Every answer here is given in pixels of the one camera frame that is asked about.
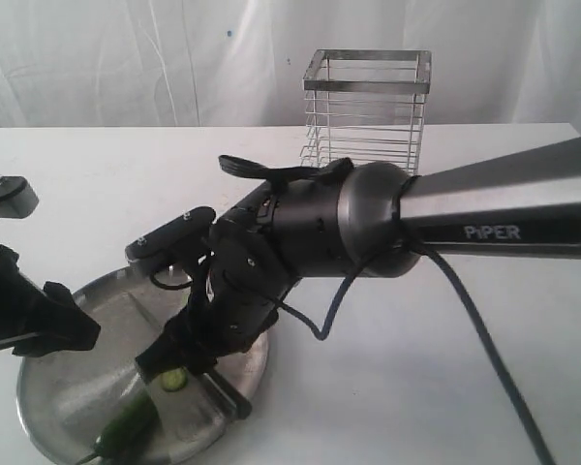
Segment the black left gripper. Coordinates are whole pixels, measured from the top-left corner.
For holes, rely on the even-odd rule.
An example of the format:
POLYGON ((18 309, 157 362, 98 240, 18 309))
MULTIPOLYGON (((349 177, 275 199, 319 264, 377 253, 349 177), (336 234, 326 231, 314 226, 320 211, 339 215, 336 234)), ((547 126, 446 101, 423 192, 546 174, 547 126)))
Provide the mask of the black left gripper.
POLYGON ((0 351, 43 357, 61 351, 91 351, 101 327, 61 283, 38 288, 18 268, 18 253, 0 244, 0 351))

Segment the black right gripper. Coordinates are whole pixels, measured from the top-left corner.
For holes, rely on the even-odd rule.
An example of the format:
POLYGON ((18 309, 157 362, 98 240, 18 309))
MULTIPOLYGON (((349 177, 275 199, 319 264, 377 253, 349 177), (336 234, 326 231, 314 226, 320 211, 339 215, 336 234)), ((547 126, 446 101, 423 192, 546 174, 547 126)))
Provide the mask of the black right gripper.
POLYGON ((236 385, 245 363, 227 355, 247 351, 277 322, 279 304, 298 275, 280 249, 270 214, 216 217, 207 244, 210 251, 199 265, 184 268, 192 280, 185 309, 166 323, 135 364, 145 383, 188 368, 225 416, 247 419, 253 406, 236 385))

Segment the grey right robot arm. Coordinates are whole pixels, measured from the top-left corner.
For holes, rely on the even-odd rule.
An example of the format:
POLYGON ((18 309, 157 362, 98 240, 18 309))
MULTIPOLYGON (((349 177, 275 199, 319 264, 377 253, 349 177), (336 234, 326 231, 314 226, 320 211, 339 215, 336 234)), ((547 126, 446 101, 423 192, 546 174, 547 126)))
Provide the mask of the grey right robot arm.
POLYGON ((127 247, 148 277, 177 265, 187 304, 136 359, 150 382, 178 367, 211 373, 271 328, 301 280, 338 277, 325 339, 351 283, 398 277, 421 256, 581 259, 581 137, 428 175, 348 158, 269 168, 223 155, 258 186, 226 213, 195 208, 127 247))

